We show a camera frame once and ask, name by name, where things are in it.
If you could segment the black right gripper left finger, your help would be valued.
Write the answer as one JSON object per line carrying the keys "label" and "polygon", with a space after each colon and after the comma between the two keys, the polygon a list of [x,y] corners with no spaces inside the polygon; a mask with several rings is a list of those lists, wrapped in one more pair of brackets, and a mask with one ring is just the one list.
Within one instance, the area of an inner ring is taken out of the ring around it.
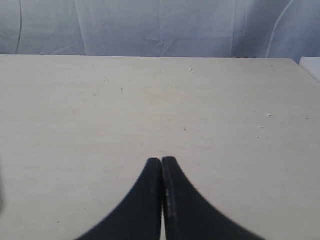
{"label": "black right gripper left finger", "polygon": [[80,240],[159,240],[162,225],[162,164],[150,158],[119,205]]}

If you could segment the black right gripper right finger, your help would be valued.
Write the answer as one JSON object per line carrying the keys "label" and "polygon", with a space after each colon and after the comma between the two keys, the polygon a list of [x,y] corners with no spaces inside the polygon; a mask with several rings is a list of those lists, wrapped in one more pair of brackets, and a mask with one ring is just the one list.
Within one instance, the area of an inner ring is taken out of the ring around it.
{"label": "black right gripper right finger", "polygon": [[168,240],[261,240],[213,207],[173,156],[162,159],[163,214]]}

